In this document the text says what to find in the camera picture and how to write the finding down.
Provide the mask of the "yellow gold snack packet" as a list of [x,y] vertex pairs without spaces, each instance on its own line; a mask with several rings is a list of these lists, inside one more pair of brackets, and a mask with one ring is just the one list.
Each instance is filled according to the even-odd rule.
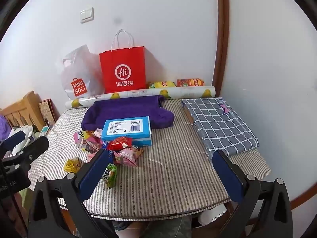
[[63,170],[67,173],[77,173],[82,166],[82,162],[79,158],[71,158],[64,164]]

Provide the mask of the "green snack packet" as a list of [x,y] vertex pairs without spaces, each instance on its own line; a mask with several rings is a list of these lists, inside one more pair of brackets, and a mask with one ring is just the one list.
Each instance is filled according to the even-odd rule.
[[116,184],[117,176],[117,166],[115,164],[109,163],[102,174],[102,181],[106,184],[108,189],[111,189]]

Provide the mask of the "pink mushroom biscuit bag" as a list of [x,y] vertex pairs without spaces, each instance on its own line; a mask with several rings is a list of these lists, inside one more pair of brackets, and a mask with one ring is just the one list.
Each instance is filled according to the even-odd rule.
[[117,164],[127,165],[130,167],[137,167],[137,159],[143,153],[141,147],[127,147],[118,152],[114,152],[115,160]]

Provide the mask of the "red candy packet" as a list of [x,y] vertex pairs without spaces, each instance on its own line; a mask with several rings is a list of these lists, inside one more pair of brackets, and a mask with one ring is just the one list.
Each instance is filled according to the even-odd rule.
[[121,151],[127,147],[131,147],[131,145],[132,138],[121,136],[110,141],[107,145],[107,149],[110,151]]

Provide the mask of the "pink yellow chips bag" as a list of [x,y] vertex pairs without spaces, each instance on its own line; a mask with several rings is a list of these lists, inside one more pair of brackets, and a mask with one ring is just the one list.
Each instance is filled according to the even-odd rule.
[[89,153],[98,152],[103,145],[101,139],[94,136],[91,131],[75,132],[73,138],[75,140],[76,147]]

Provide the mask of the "grey checked folded cloth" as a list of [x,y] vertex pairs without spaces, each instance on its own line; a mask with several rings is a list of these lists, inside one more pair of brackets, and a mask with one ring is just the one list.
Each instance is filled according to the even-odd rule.
[[221,150],[229,157],[259,146],[253,131],[222,97],[183,99],[182,106],[209,156]]

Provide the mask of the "striped quilted mattress pad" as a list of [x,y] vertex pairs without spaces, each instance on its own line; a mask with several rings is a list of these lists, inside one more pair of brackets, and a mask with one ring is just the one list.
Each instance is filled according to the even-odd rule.
[[[137,167],[119,165],[115,187],[108,189],[99,181],[90,199],[84,201],[93,217],[157,220],[195,214],[229,201],[180,100],[165,101],[163,107],[174,113],[173,126],[152,130],[152,146],[146,147],[137,159]],[[87,159],[87,153],[76,147],[73,138],[81,130],[86,111],[66,110],[49,131],[49,149],[32,163],[29,171],[31,190],[40,176],[48,180],[63,178],[68,159]],[[233,155],[230,160],[260,180],[271,173],[257,149]]]

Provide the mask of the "blue tissue pack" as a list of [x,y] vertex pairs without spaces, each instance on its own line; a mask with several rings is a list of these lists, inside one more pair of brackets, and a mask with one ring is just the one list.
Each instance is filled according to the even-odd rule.
[[119,137],[132,139],[132,145],[146,147],[152,145],[152,131],[150,128],[150,118],[134,117],[123,119],[107,120],[103,127],[102,141],[113,141]]

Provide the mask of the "purple towel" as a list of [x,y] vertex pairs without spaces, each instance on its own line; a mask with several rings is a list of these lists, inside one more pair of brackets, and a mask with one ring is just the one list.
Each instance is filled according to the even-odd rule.
[[87,110],[81,122],[84,131],[102,129],[107,120],[149,117],[152,129],[173,125],[174,114],[162,107],[164,97],[145,96],[97,101]]

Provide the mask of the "fruit-print rolled mat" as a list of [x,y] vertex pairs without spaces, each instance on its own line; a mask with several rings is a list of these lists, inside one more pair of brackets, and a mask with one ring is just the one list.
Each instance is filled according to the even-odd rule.
[[71,110],[76,108],[91,107],[96,101],[156,95],[162,95],[165,99],[205,98],[215,97],[216,90],[214,86],[176,86],[167,88],[150,88],[133,91],[122,91],[85,98],[76,98],[71,101],[67,101],[65,103],[65,107],[67,110]]

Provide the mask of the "orange chips bag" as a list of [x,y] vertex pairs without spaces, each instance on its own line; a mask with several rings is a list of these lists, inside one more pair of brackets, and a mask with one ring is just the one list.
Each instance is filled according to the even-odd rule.
[[178,79],[177,86],[204,86],[204,81],[201,79]]

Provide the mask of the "white Miniso plastic bag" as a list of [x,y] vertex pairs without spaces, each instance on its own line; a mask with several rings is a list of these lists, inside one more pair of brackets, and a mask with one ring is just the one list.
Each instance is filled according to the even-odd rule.
[[83,45],[59,59],[57,73],[69,99],[101,95],[105,92],[99,55]]

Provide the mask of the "red Haidilao paper bag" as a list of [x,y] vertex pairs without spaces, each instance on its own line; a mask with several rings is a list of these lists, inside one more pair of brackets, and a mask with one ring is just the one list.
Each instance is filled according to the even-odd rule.
[[[119,48],[119,35],[128,36],[128,47]],[[109,51],[99,54],[106,93],[146,88],[145,48],[134,45],[130,33],[120,29],[113,38]]]

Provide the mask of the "white wall switch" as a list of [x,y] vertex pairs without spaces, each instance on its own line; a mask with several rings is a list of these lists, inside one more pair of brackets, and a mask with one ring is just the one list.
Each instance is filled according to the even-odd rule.
[[79,14],[79,17],[81,24],[94,20],[94,9],[89,8],[86,10],[82,10]]

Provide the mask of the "brown door frame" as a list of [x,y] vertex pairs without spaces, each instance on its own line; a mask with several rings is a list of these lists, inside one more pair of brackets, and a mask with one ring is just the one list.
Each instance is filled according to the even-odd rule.
[[218,0],[217,51],[212,81],[212,86],[215,87],[216,96],[219,96],[221,93],[223,77],[225,74],[229,41],[229,18],[229,0]]

